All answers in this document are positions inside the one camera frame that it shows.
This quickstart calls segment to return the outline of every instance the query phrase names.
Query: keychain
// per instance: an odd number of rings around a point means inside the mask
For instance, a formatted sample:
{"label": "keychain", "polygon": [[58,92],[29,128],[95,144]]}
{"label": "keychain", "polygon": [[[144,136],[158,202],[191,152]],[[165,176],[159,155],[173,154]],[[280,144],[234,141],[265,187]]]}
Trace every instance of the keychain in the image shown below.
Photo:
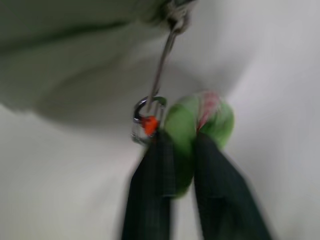
{"label": "keychain", "polygon": [[[172,0],[164,7],[165,19],[169,24],[170,33],[162,51],[151,91],[147,97],[140,100],[134,106],[131,137],[136,143],[147,144],[161,125],[163,113],[167,106],[167,100],[164,97],[156,96],[160,89],[161,74],[168,55],[173,48],[176,37],[184,33],[190,25],[190,12],[196,2],[197,0],[189,0],[181,3],[179,0]],[[145,106],[146,114],[148,114],[154,102],[156,102],[154,114],[142,116],[140,114],[141,109]]]}

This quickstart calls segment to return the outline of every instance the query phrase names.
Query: white surface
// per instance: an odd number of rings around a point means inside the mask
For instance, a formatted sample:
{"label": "white surface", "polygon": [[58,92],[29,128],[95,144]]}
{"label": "white surface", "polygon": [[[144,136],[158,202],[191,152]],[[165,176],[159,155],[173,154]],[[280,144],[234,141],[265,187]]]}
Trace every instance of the white surface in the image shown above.
{"label": "white surface", "polygon": [[[319,8],[317,0],[203,0],[163,78],[171,101],[202,84],[228,94],[236,125],[226,152],[281,240],[320,235]],[[131,107],[156,62],[90,71],[37,114],[0,108],[1,240],[116,238],[140,154]],[[176,239],[197,238],[191,199],[178,205]]]}

